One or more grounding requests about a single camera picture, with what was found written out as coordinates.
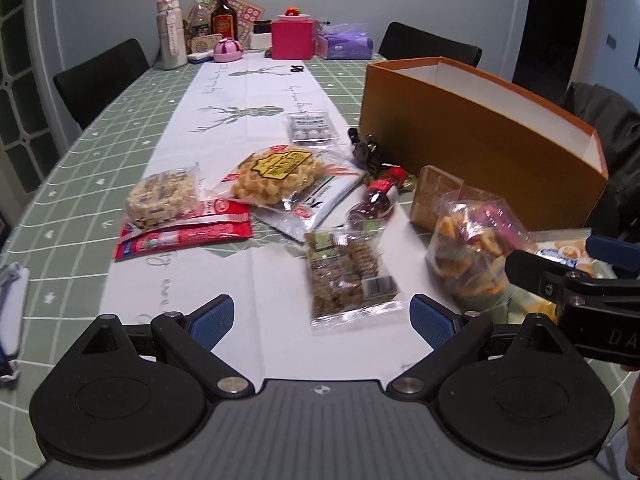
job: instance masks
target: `black chair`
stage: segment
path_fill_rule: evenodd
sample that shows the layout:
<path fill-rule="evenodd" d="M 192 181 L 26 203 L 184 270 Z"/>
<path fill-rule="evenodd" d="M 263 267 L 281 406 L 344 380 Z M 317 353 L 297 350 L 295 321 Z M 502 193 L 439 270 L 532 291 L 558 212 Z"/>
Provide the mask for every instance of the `black chair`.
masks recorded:
<path fill-rule="evenodd" d="M 471 66 L 478 66 L 482 49 L 393 22 L 385 32 L 378 53 L 387 59 L 444 56 Z"/>
<path fill-rule="evenodd" d="M 131 39 L 57 74 L 53 83 L 71 116 L 84 130 L 148 69 L 140 44 Z"/>

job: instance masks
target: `packet of candies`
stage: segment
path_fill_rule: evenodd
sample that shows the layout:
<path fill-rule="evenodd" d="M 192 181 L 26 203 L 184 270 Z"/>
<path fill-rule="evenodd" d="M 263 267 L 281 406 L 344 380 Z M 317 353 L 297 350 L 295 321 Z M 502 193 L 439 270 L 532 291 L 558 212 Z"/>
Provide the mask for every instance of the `packet of candies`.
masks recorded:
<path fill-rule="evenodd" d="M 338 139 L 338 132 L 324 111 L 295 112 L 287 114 L 289 139 L 297 146 L 331 146 Z"/>
<path fill-rule="evenodd" d="M 442 197 L 426 258 L 464 310 L 506 322 L 511 286 L 504 262 L 516 249 L 535 253 L 536 244 L 506 201 L 463 186 Z"/>
<path fill-rule="evenodd" d="M 252 153 L 209 192 L 256 206 L 256 218 L 304 242 L 363 178 L 341 153 L 281 144 Z"/>
<path fill-rule="evenodd" d="M 305 235 L 313 332 L 404 319 L 398 284 L 376 250 L 380 233 L 334 229 Z"/>

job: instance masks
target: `blue gripper pad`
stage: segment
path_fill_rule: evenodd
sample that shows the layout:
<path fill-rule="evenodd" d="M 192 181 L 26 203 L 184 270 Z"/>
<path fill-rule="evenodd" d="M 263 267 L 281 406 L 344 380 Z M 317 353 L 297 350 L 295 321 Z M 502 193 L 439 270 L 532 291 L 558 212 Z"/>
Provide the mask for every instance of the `blue gripper pad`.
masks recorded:
<path fill-rule="evenodd" d="M 416 294 L 409 304 L 414 330 L 434 350 L 453 337 L 460 328 L 460 316 L 424 294 Z"/>
<path fill-rule="evenodd" d="M 211 350 L 234 323 L 234 301 L 230 296 L 220 296 L 204 304 L 186 316 L 187 332 L 203 348 Z"/>

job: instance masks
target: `pink gift box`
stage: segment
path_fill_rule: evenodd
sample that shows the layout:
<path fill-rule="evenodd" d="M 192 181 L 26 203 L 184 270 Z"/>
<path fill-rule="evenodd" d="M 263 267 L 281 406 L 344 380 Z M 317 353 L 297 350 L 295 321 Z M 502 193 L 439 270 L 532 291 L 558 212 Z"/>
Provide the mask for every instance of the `pink gift box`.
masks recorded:
<path fill-rule="evenodd" d="M 271 57 L 273 59 L 309 60 L 316 51 L 316 20 L 285 22 L 276 20 L 271 23 Z"/>

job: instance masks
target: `metal screw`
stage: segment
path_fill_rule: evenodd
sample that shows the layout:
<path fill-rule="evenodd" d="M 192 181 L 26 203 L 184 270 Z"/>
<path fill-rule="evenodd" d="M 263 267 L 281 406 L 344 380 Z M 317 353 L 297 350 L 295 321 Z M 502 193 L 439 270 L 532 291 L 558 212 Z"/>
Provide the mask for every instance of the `metal screw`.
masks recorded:
<path fill-rule="evenodd" d="M 239 394 L 249 387 L 249 381 L 244 377 L 225 377 L 218 381 L 218 388 L 228 394 Z"/>
<path fill-rule="evenodd" d="M 391 386 L 401 394 L 416 394 L 424 388 L 424 383 L 416 377 L 399 377 Z"/>
<path fill-rule="evenodd" d="M 581 298 L 580 296 L 569 296 L 566 299 L 566 304 L 569 304 L 572 306 L 583 306 L 584 298 Z"/>

